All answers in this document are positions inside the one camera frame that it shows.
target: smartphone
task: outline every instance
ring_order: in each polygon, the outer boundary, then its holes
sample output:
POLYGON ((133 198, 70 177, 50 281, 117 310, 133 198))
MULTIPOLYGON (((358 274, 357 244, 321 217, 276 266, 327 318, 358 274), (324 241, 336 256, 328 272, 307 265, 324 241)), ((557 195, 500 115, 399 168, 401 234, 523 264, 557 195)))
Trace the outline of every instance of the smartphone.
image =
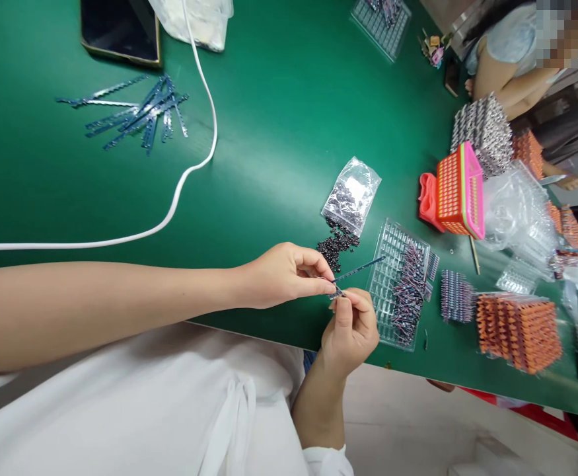
POLYGON ((81 0, 80 11, 90 54, 162 67, 159 19, 148 0, 81 0))
POLYGON ((456 63, 454 56, 447 58, 445 66, 445 88, 452 93, 454 97, 458 97, 458 85, 460 83, 460 65, 456 63))

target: pink plastic basket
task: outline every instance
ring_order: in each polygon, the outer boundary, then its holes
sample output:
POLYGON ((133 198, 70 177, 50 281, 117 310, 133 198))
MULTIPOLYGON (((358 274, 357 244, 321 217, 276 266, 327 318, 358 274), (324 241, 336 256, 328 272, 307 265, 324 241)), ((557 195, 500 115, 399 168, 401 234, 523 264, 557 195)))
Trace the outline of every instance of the pink plastic basket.
POLYGON ((439 162, 439 222, 452 233, 485 238, 482 168, 469 141, 439 162))

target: white power cord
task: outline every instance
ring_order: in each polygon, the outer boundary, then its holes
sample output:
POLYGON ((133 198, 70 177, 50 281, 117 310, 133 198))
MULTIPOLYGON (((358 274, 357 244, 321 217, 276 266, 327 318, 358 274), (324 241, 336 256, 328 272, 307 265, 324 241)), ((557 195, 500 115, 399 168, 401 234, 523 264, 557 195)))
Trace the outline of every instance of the white power cord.
POLYGON ((146 230, 142 233, 137 233, 136 235, 130 235, 124 238, 115 238, 104 241, 89 241, 88 243, 0 243, 0 251, 33 250, 33 249, 83 249, 83 248, 100 248, 111 245, 119 245, 120 243, 127 243, 128 241, 134 241, 141 238, 145 238, 146 236, 154 235, 156 232, 162 230, 165 227, 165 225, 170 223, 170 220, 172 219, 174 213, 176 212, 176 206, 178 205, 178 199, 181 195, 181 190, 183 189, 183 184, 185 183, 185 180, 188 178, 189 174, 198 169, 202 169, 204 166, 207 165, 207 163, 214 156, 214 151, 216 150, 216 141, 218 140, 218 124, 216 123, 216 110, 214 109, 214 101, 211 98, 211 93, 209 92, 209 87, 207 86, 205 75, 203 74, 203 68, 201 68, 201 62, 198 59, 198 51, 196 51, 196 45, 194 44, 194 35, 192 34, 192 27, 190 26, 190 19, 188 16, 188 10, 185 4, 185 0, 183 0, 183 12, 185 14, 185 23, 188 27, 188 34, 190 35, 190 44, 192 45, 192 51, 194 52, 194 59, 196 60, 196 67, 198 68, 198 73, 201 76, 203 86, 205 86, 205 90, 207 91, 209 104, 211 105, 211 115, 214 123, 213 124, 214 137, 211 141, 211 149, 209 150, 209 155, 207 156, 207 158, 200 164, 190 167, 185 172, 183 172, 183 175, 181 175, 181 178, 178 180, 178 184, 176 184, 176 188, 174 189, 172 204, 170 205, 168 214, 165 215, 163 221, 160 222, 154 228, 150 228, 149 230, 146 230))

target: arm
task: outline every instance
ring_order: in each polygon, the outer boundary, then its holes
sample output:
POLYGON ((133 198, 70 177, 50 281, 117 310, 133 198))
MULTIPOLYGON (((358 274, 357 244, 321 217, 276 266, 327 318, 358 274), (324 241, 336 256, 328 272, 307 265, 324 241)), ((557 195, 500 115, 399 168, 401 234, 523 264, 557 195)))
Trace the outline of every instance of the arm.
POLYGON ((293 422, 302 448, 340 450, 344 445, 343 390, 346 377, 377 347, 379 332, 370 294, 345 292, 331 304, 334 318, 322 337, 322 349, 293 405, 293 422))
POLYGON ((578 176, 568 173, 557 165, 543 161, 542 173, 544 173, 545 177, 550 177, 552 175, 568 175, 568 177, 561 179, 559 182, 555 183, 555 185, 568 191, 578 189, 578 176))
POLYGON ((526 111, 530 110, 540 101, 540 99, 542 99, 542 96, 544 96, 551 86, 552 83, 544 83, 520 102, 513 106, 506 107, 505 113, 507 115, 507 120, 514 120, 516 117, 521 116, 526 111))
POLYGON ((513 77, 518 65, 494 59, 487 51, 486 38, 480 42, 478 51, 474 100, 495 93, 505 111, 542 88, 559 71, 557 68, 535 68, 522 76, 513 77))
POLYGON ((0 372, 49 362, 198 315, 335 292, 322 255, 290 243, 224 270, 106 262, 0 268, 0 372))

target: green table surface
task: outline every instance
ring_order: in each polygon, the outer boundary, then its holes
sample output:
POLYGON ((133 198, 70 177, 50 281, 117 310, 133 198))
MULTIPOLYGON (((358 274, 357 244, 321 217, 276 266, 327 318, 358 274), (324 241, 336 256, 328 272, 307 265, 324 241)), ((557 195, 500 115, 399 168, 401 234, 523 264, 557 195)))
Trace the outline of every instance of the green table surface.
MULTIPOLYGON (((430 243, 441 258, 439 269, 465 273, 480 291, 494 290, 505 255, 478 247, 477 276, 467 238, 440 234, 417 218, 418 178, 435 171, 447 154, 464 94, 450 96, 444 71, 422 56, 415 37, 423 27, 437 29, 417 0, 408 3, 412 21, 392 64, 350 19, 350 0, 237 1, 225 52, 199 53, 218 114, 216 154, 188 179, 172 222, 156 235, 115 247, 0 252, 0 266, 109 260, 225 267, 282 241, 315 247, 329 236, 321 207, 356 155, 382 183, 359 248, 342 255, 342 271, 372 259, 381 224, 392 218, 430 243)), ((190 94, 184 105, 190 138, 175 128, 175 139, 157 142, 150 157, 140 138, 104 152, 113 134, 87 139, 84 124, 111 109, 73 110, 54 98, 83 97, 136 70, 85 52, 77 1, 0 2, 0 242, 97 241, 162 220, 179 176, 205 158, 212 135, 191 48, 165 33, 162 40, 164 70, 190 94)), ((139 101, 153 82, 116 97, 139 101)), ((343 284, 366 288, 368 275, 343 284)), ((542 284, 538 294, 559 304, 559 284, 542 284)), ((564 357, 528 376, 481 355, 475 325, 445 324, 439 300, 436 290, 423 308, 415 352, 380 344, 368 362, 578 413, 573 326, 561 306, 564 357)), ((327 307, 325 297, 313 297, 198 321, 315 350, 330 319, 327 307)))

